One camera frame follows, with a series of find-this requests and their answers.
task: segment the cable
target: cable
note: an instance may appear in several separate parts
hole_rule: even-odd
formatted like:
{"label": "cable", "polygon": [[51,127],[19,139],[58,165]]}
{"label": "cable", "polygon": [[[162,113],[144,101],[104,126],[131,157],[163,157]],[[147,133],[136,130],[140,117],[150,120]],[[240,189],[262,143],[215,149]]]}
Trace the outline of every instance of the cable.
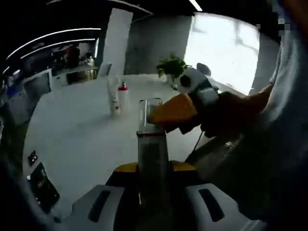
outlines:
{"label": "cable", "polygon": [[201,134],[200,134],[200,136],[199,136],[199,139],[198,139],[198,141],[197,141],[196,145],[194,146],[194,148],[193,148],[193,150],[192,150],[192,153],[196,150],[197,145],[198,145],[198,143],[199,143],[199,141],[200,141],[200,139],[201,139],[202,135],[203,135],[203,131],[201,131]]}

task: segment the ceiling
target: ceiling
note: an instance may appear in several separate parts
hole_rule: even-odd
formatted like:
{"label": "ceiling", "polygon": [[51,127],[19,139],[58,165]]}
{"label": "ceiling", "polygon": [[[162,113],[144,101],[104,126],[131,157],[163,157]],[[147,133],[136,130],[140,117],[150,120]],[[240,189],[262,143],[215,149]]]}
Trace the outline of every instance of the ceiling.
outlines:
{"label": "ceiling", "polygon": [[[203,12],[226,15],[261,25],[260,30],[279,41],[277,16],[271,12],[266,0],[196,0]],[[10,65],[17,65],[20,57],[44,46],[73,39],[95,39],[99,30],[83,30],[61,33],[42,38],[24,46],[7,59],[23,44],[46,34],[72,28],[100,28],[108,20],[112,8],[134,13],[133,21],[151,15],[193,15],[196,11],[189,0],[26,0],[6,1],[2,12],[2,47],[0,73]]]}

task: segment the black slot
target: black slot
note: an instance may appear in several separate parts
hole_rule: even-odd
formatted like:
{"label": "black slot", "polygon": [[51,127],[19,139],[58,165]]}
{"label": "black slot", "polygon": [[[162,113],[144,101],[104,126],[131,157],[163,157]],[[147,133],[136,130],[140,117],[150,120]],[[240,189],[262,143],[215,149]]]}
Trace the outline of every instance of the black slot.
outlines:
{"label": "black slot", "polygon": [[212,195],[212,193],[208,189],[199,190],[207,209],[211,215],[212,221],[217,222],[225,217],[221,207],[219,206],[217,200]]}
{"label": "black slot", "polygon": [[103,207],[105,205],[105,202],[109,195],[110,195],[109,191],[102,191],[100,195],[97,197],[96,201],[94,202],[89,212],[88,219],[90,221],[93,221],[95,223],[98,222],[101,212],[103,210]]}

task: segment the green plant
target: green plant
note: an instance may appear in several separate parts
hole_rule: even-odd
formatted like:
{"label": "green plant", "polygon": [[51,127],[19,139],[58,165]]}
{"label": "green plant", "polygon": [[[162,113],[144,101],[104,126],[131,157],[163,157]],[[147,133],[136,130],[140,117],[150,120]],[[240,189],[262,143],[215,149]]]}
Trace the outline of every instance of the green plant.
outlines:
{"label": "green plant", "polygon": [[159,61],[160,64],[156,66],[158,76],[161,77],[164,74],[170,75],[172,81],[178,78],[184,70],[189,67],[184,60],[177,57],[175,54],[170,54],[170,58]]}

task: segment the potted plant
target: potted plant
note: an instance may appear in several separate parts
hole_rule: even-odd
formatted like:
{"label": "potted plant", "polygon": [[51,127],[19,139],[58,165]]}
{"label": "potted plant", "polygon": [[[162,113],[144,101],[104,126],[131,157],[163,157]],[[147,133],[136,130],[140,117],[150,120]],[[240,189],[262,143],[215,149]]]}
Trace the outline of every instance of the potted plant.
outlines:
{"label": "potted plant", "polygon": [[167,83],[170,84],[173,89],[177,90],[177,85],[174,84],[174,80],[177,79],[189,65],[175,54],[170,54],[170,58],[163,59],[159,62],[160,64],[156,66],[158,76],[161,77],[166,75]]}

